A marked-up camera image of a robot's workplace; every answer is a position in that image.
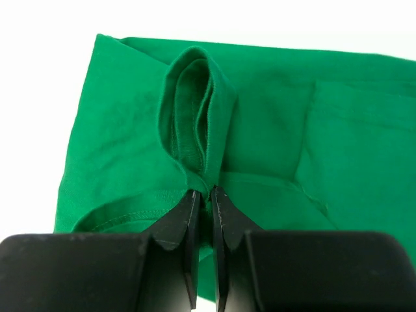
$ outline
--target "green t-shirt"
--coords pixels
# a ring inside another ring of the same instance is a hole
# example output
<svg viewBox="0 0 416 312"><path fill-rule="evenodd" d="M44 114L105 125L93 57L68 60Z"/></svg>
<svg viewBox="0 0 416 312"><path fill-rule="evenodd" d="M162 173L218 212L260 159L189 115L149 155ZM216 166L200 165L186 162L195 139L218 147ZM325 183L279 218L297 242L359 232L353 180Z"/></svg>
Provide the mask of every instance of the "green t-shirt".
<svg viewBox="0 0 416 312"><path fill-rule="evenodd" d="M55 231L139 232L213 185L265 229L384 231L416 263L416 62L99 35Z"/></svg>

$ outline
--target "white surface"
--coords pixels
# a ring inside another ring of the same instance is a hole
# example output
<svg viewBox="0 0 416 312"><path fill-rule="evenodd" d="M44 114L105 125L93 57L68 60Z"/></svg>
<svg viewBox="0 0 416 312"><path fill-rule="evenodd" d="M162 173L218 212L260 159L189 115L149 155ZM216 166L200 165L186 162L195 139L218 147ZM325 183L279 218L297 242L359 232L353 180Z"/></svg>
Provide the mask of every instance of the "white surface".
<svg viewBox="0 0 416 312"><path fill-rule="evenodd" d="M0 1L0 241L53 229L95 35L381 53L416 60L412 1ZM198 310L214 311L200 300Z"/></svg>

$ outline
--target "green fabric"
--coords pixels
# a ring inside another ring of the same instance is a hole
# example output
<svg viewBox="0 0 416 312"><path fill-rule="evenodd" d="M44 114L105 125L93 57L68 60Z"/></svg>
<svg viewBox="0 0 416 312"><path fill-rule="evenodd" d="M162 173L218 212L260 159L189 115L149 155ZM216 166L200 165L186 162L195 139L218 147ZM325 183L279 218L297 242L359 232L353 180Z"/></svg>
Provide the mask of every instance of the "green fabric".
<svg viewBox="0 0 416 312"><path fill-rule="evenodd" d="M99 35L55 231L142 231L214 185L266 229L384 231L416 263L416 62Z"/></svg>

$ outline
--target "stitched seam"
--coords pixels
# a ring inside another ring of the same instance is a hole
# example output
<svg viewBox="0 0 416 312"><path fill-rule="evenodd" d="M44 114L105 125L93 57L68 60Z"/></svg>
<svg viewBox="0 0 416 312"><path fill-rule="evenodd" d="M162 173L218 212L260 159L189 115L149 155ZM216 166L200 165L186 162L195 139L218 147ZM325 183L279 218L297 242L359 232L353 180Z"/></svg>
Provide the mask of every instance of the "stitched seam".
<svg viewBox="0 0 416 312"><path fill-rule="evenodd" d="M177 89L177 85L178 85L178 80L181 78L181 76L183 75L183 73L185 72L185 70L187 70L187 68L190 65L194 64L196 61L199 61L199 60L206 60L206 58L202 58L202 57L196 58L196 59L192 60L189 64L187 64L183 70L181 70L181 72L178 75L178 78L176 79L175 94L176 94L176 89ZM173 112L175 112L177 109L179 109L179 108L176 105L176 100L175 100L175 97L174 97L174 109L173 109ZM198 150L198 154L199 154L200 169L198 170L198 173L200 174L200 173L202 173L202 170L203 170L203 168L202 168L202 156L201 156L201 151L200 151L200 149L198 148L198 145L197 145L197 141L196 141L196 137L195 137L195 132L193 131L194 126L195 126L195 121L194 121L194 118L195 118L194 117L194 101L193 100L191 101L191 109L192 109L192 136L194 138L194 146ZM174 118L175 118L175 113L172 114L172 121L173 122L175 121ZM178 155L177 155L177 158L178 158L178 161L180 161L179 147L178 147Z"/></svg>
<svg viewBox="0 0 416 312"><path fill-rule="evenodd" d="M94 226L90 231L95 231L96 229L99 229L99 231L103 231L104 229L109 229L114 226L120 226L122 224L126 224L132 221L138 221L138 220L152 220L157 219L158 217L166 214L169 211L169 209L164 210L147 210L147 211L140 211L140 212L133 212L133 213L126 213L122 214L121 216L117 216L116 218L111 218L110 220L107 220L106 222L102 224L98 224ZM142 219L143 216L149 215L147 219ZM118 220L122 220L123 218L127 218L133 216L132 218L128 218L125 222L116 223Z"/></svg>
<svg viewBox="0 0 416 312"><path fill-rule="evenodd" d="M196 125L195 122L195 114L194 114L194 109L195 109L195 102L192 100L192 133L194 135L194 145L196 147L196 149L198 150L198 155L200 157L200 169L198 170L198 173L202 173L203 170L203 166L202 166L202 151L198 146L198 142L196 139L196 133L198 132L198 126Z"/></svg>
<svg viewBox="0 0 416 312"><path fill-rule="evenodd" d="M171 153L172 153L172 157L176 158L177 155L175 155L175 151L174 151L174 144L175 144L175 135L174 135L174 131L175 131L175 99L174 99L174 103L173 103L173 109L172 109L172 116L171 116L171 122L170 122L170 149L171 149Z"/></svg>

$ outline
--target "fabric fold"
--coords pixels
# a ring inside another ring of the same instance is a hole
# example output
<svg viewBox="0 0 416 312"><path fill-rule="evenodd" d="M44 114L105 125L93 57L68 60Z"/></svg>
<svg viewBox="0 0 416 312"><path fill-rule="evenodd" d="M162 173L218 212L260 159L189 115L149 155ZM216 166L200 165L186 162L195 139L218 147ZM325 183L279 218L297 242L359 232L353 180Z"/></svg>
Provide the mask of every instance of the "fabric fold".
<svg viewBox="0 0 416 312"><path fill-rule="evenodd" d="M184 51L168 70L159 109L161 144L207 199L218 184L237 93L199 47Z"/></svg>
<svg viewBox="0 0 416 312"><path fill-rule="evenodd" d="M134 227L140 231L186 192L155 126L167 68L116 39L97 37L68 144L55 231L111 231L111 225L124 231L122 220L143 216Z"/></svg>

